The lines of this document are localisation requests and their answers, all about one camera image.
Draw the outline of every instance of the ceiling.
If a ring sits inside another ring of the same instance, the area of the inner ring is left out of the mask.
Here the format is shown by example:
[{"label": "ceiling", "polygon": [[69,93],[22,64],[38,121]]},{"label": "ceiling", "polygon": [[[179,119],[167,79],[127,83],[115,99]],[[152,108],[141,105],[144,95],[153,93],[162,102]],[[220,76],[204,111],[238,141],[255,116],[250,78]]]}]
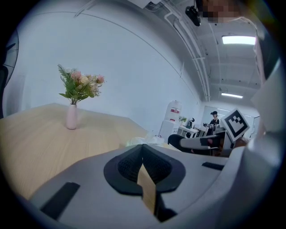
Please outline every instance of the ceiling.
[{"label": "ceiling", "polygon": [[[176,7],[183,16],[185,8],[193,5],[193,0],[165,2]],[[209,71],[210,100],[251,106],[250,99],[260,88],[253,45],[224,45],[222,36],[255,36],[255,28],[241,19],[229,23],[210,24],[205,18],[202,19],[201,26],[196,27],[190,19],[185,18],[204,51]],[[243,98],[225,97],[221,93],[241,95]]]}]

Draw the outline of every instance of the potted plant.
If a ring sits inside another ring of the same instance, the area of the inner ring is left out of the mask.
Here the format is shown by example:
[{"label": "potted plant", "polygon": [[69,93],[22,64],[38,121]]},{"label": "potted plant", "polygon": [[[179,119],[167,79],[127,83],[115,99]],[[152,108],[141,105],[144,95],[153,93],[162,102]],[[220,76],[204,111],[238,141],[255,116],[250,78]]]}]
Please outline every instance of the potted plant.
[{"label": "potted plant", "polygon": [[179,117],[179,121],[181,122],[181,127],[183,126],[183,123],[185,123],[187,121],[186,117],[180,116]]},{"label": "potted plant", "polygon": [[98,97],[100,95],[98,88],[102,86],[105,79],[101,75],[82,75],[76,69],[64,69],[60,64],[58,64],[58,69],[61,74],[60,78],[66,88],[65,94],[60,93],[60,95],[70,101],[70,106],[67,110],[66,127],[74,130],[77,122],[77,103],[88,97]]}]

